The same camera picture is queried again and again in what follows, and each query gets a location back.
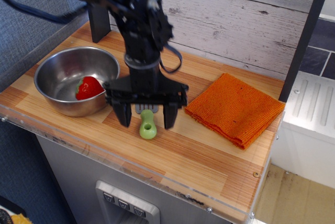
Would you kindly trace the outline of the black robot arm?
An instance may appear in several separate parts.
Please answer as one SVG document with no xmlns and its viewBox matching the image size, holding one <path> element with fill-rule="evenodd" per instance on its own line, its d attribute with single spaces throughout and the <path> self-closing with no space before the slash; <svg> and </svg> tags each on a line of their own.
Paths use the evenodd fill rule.
<svg viewBox="0 0 335 224">
<path fill-rule="evenodd" d="M 129 126 L 132 104 L 154 104 L 163 106 L 165 129 L 172 128 L 178 110 L 187 104 L 188 86 L 165 76 L 161 52 L 173 34 L 162 0 L 81 1 L 107 9 L 125 42 L 129 75 L 103 85 L 119 122 Z"/>
</svg>

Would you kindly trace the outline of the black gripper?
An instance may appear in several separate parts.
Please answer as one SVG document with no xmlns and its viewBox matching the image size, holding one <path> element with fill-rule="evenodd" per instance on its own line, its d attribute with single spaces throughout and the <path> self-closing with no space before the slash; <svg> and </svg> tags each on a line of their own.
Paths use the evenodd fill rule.
<svg viewBox="0 0 335 224">
<path fill-rule="evenodd" d="M 174 126 L 177 111 L 187 105 L 188 86 L 164 76 L 158 66 L 149 69 L 129 69 L 129 75 L 103 84 L 108 103 L 119 123 L 129 127 L 131 104 L 163 105 L 164 128 Z"/>
</svg>

